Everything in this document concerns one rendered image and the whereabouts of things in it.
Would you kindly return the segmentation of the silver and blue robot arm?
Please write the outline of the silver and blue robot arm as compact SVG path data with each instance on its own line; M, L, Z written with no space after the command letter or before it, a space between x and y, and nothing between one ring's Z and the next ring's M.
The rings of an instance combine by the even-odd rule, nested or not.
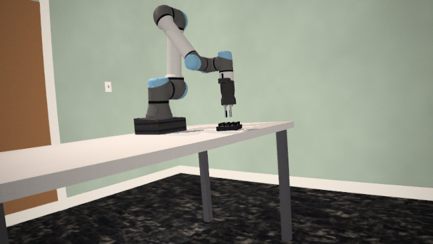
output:
M220 51L218 57L201 57L183 35L188 19L179 9L160 5L154 10L153 19L167 35L167 76L148 80L149 106L146 119L171 119L173 114L169 100L182 99L188 91L181 71L181 55L187 69L201 73L221 73L233 72L232 53Z

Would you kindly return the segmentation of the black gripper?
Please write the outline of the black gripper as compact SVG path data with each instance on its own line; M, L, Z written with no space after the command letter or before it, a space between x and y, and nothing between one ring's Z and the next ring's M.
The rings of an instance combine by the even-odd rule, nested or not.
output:
M229 114L232 117L232 109L231 106L236 104L236 99L234 96L234 74L232 71L219 73L220 79L218 79L218 83L220 84L220 92L222 95L221 105L224 107L224 115L227 117L226 107L229 105ZM226 78L227 77L227 78Z

